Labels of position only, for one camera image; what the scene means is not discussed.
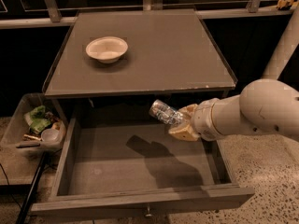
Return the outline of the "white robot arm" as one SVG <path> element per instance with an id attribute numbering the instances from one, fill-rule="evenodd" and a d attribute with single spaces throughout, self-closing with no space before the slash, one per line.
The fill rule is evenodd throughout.
<path id="1" fill-rule="evenodd" d="M 298 82 L 283 78 L 298 51 L 298 13 L 207 19 L 214 41 L 238 79 L 230 96 L 192 104 L 168 133 L 179 140 L 208 141 L 229 135 L 299 134 Z"/>

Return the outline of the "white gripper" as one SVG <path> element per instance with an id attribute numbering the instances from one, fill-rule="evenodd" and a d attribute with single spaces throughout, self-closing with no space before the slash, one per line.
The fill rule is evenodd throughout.
<path id="1" fill-rule="evenodd" d="M 213 123 L 212 111 L 218 98 L 206 100 L 202 103 L 191 104 L 182 107 L 179 112 L 185 119 L 191 119 L 189 123 L 171 126 L 168 133 L 178 140 L 197 141 L 199 137 L 206 141 L 215 141 L 224 137 Z"/>

